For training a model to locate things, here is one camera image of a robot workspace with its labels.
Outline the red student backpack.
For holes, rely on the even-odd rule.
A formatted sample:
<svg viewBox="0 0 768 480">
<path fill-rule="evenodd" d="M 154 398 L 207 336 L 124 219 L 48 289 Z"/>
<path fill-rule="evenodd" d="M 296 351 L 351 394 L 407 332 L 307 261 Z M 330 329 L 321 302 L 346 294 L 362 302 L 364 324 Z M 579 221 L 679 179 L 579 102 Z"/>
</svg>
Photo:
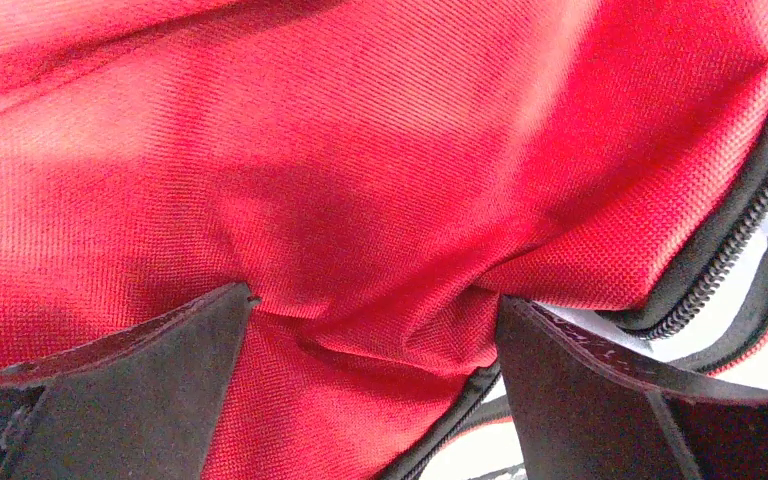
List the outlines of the red student backpack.
<svg viewBox="0 0 768 480">
<path fill-rule="evenodd" d="M 197 479 L 531 479 L 505 297 L 768 390 L 768 1 L 0 1 L 0 370 L 239 283 Z"/>
</svg>

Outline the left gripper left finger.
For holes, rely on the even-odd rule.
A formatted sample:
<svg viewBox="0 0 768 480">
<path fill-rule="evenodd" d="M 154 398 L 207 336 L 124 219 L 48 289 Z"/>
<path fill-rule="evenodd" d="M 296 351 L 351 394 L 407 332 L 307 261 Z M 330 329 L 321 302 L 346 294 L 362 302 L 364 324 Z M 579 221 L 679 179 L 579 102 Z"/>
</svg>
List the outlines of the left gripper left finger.
<svg viewBox="0 0 768 480">
<path fill-rule="evenodd" d="M 0 370 L 0 479 L 197 479 L 259 298 L 243 283 Z"/>
</svg>

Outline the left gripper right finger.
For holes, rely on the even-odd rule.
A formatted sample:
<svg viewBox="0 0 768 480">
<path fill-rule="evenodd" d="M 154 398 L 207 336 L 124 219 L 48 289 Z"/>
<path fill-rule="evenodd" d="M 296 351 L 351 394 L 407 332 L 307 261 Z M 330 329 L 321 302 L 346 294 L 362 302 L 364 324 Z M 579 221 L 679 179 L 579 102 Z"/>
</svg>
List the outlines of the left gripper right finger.
<svg viewBox="0 0 768 480">
<path fill-rule="evenodd" d="M 661 363 L 505 297 L 501 372 L 531 479 L 768 479 L 768 390 Z"/>
</svg>

